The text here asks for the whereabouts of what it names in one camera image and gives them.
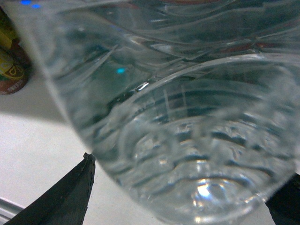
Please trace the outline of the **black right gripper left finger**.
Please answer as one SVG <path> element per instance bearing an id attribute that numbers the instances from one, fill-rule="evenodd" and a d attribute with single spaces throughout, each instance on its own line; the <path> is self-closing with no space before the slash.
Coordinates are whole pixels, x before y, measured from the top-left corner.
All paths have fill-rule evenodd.
<path id="1" fill-rule="evenodd" d="M 82 225 L 95 175 L 95 157 L 84 159 L 28 207 L 2 198 L 3 225 Z"/>

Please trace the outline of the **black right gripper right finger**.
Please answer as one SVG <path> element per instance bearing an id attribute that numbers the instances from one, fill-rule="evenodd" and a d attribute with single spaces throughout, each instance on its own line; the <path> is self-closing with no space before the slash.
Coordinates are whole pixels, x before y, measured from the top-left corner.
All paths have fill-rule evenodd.
<path id="1" fill-rule="evenodd" d="M 300 175 L 295 173 L 267 202 L 276 225 L 300 224 Z"/>

